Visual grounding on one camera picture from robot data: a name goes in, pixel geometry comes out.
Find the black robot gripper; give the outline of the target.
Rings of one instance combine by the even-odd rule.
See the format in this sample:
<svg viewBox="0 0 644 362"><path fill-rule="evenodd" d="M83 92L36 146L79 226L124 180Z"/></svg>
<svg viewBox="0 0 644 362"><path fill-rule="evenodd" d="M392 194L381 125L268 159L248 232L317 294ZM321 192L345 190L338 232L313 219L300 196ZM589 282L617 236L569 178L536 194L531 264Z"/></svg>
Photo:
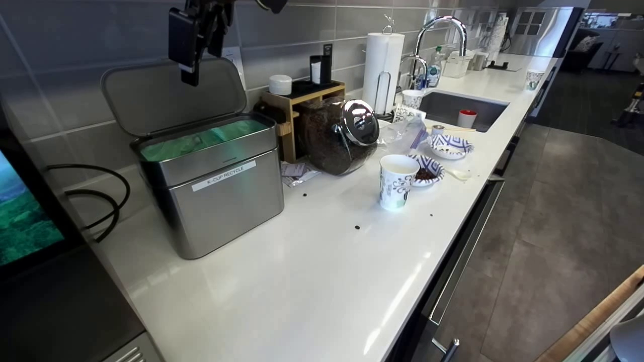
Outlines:
<svg viewBox="0 0 644 362"><path fill-rule="evenodd" d="M220 57L224 39L234 22L236 0L186 0L170 10L168 54L182 70L186 85L200 85L200 59L203 52Z"/></svg>

